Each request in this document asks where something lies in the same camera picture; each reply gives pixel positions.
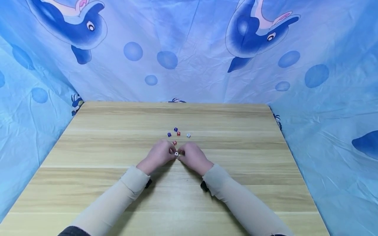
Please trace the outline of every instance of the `dolphin fin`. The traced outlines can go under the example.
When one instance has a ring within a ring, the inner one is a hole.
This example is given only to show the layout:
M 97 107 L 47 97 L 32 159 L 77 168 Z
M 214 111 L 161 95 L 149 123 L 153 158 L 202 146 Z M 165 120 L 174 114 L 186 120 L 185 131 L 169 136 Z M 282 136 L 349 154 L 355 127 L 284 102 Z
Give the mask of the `dolphin fin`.
M 79 64 L 84 65 L 92 60 L 91 50 L 83 50 L 71 45 L 73 54 L 75 54 L 76 60 Z
M 245 67 L 252 58 L 241 58 L 241 57 L 235 57 L 230 65 L 230 68 L 228 69 L 227 73 L 233 72 L 237 69 L 241 69 Z

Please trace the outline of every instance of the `forearm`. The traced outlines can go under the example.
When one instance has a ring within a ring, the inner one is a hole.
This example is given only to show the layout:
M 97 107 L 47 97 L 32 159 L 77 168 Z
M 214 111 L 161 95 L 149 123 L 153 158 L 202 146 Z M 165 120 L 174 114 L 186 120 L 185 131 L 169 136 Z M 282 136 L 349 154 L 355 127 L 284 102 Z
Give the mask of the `forearm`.
M 285 223 L 260 199 L 233 180 L 215 164 L 203 176 L 211 195 L 224 202 L 235 218 L 253 236 L 294 235 Z
M 143 171 L 130 167 L 110 189 L 97 198 L 71 224 L 90 236 L 104 236 L 126 208 L 138 198 L 150 179 Z

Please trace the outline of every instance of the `wooden table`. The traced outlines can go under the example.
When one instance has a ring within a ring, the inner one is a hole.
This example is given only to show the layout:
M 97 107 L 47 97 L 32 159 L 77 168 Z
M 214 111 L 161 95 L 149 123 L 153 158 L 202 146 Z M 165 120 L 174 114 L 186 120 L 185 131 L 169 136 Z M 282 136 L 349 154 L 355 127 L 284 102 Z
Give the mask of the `wooden table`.
M 297 236 L 329 235 L 266 105 L 126 102 L 82 106 L 0 225 L 0 235 L 57 235 L 167 132 L 178 147 L 196 142 Z M 109 235 L 245 234 L 179 161 L 152 179 Z

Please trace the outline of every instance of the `finger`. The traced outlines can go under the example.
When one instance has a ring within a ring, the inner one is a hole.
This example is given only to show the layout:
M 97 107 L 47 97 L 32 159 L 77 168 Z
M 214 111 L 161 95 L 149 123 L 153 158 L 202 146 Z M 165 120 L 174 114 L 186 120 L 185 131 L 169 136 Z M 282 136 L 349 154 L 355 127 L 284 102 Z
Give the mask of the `finger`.
M 184 154 L 185 154 L 185 146 L 186 146 L 186 144 L 182 145 L 182 146 L 177 150 L 177 152 L 178 152 L 178 153 L 182 153 L 182 154 L 184 155 Z
M 176 147 L 173 145 L 173 143 L 171 143 L 170 141 L 168 141 L 168 143 L 169 143 L 169 149 L 172 150 L 173 153 L 177 152 Z
M 171 159 L 171 160 L 175 160 L 176 158 L 177 158 L 177 156 L 176 156 L 175 154 L 171 154 L 171 155 L 170 155 L 170 159 Z

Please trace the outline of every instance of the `cartoon dolphin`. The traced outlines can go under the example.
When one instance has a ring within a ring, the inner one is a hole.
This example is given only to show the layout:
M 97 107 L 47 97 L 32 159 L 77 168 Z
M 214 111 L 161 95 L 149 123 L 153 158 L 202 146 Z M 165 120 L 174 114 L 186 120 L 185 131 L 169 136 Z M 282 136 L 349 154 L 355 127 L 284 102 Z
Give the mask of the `cartoon dolphin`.
M 264 0 L 240 0 L 226 32 L 227 50 L 235 56 L 228 73 L 245 67 L 253 57 L 277 44 L 287 35 L 289 25 L 300 15 L 292 11 L 277 17 L 273 22 L 262 15 Z
M 71 45 L 79 64 L 91 61 L 91 49 L 106 37 L 107 26 L 99 15 L 101 1 L 78 0 L 74 8 L 54 0 L 26 0 L 42 26 L 58 39 Z
M 78 94 L 71 95 L 71 101 L 72 101 L 72 116 L 76 115 L 76 113 L 79 111 L 81 105 L 83 105 L 84 101 Z

